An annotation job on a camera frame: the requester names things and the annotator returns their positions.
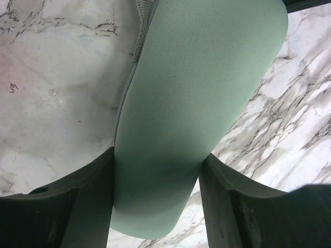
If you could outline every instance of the white marble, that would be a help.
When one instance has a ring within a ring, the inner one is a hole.
[[[57,180],[112,144],[138,30],[134,0],[0,0],[0,196]],[[213,153],[280,190],[331,183],[330,99],[331,4],[289,15],[282,50]],[[208,247],[199,185],[169,235],[110,230],[107,247]]]

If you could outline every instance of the floor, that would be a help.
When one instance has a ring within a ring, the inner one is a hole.
[[[0,0],[0,196],[57,180],[112,145],[138,30],[134,0]],[[290,14],[279,55],[213,153],[283,191],[331,183],[330,44],[331,4]],[[199,185],[168,236],[110,230],[107,247],[208,247]]]

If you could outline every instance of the marble floor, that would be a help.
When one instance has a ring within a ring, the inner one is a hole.
[[[0,0],[0,196],[57,180],[111,146],[138,31],[133,0]],[[279,55],[213,153],[283,191],[331,183],[330,99],[331,4],[289,15]],[[110,230],[107,247],[208,247],[199,185],[169,235]]]

